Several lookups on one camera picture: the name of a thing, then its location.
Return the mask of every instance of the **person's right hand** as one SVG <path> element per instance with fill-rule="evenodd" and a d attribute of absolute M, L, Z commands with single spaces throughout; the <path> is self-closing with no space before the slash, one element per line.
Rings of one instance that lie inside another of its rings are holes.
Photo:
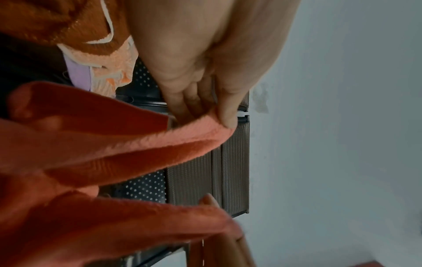
<path fill-rule="evenodd" d="M 203 197 L 200 204 L 219 207 L 210 194 Z M 204 240 L 204 245 L 202 242 L 190 245 L 187 267 L 202 266 L 255 267 L 255 263 L 244 237 L 234 240 L 228 234 L 218 234 Z"/>
<path fill-rule="evenodd" d="M 299 0 L 126 0 L 136 48 L 179 123 L 207 112 L 220 121 L 275 62 Z"/>

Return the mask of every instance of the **wall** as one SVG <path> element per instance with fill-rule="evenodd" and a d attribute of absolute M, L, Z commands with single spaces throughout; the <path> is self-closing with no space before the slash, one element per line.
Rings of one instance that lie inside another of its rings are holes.
<path fill-rule="evenodd" d="M 239 221 L 258 266 L 422 262 L 421 10 L 303 0 L 251 98 L 251 212 Z"/>

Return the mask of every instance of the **wall stain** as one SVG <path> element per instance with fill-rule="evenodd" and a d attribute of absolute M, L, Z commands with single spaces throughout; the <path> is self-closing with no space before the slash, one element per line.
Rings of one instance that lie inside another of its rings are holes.
<path fill-rule="evenodd" d="M 255 88 L 252 91 L 252 101 L 254 102 L 255 106 L 254 109 L 258 113 L 269 113 L 267 100 L 268 100 L 268 84 L 263 82 L 260 84 L 261 92 L 258 92 L 258 88 Z"/>

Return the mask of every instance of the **purple fabric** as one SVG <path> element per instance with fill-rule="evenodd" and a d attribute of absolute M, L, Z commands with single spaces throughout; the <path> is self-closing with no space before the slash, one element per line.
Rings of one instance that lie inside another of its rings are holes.
<path fill-rule="evenodd" d="M 67 72 L 69 73 L 69 78 L 73 85 L 86 91 L 90 91 L 91 73 L 89 67 L 74 62 L 65 54 L 63 54 L 63 57 L 65 58 Z"/>

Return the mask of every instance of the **brown garment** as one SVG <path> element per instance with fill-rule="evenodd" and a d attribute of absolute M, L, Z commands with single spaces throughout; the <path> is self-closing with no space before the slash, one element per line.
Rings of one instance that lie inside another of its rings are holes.
<path fill-rule="evenodd" d="M 100 0 L 1 0 L 0 32 L 41 45 L 65 44 L 94 55 L 109 55 L 128 39 L 124 2 L 105 0 L 113 22 L 113 39 Z"/>

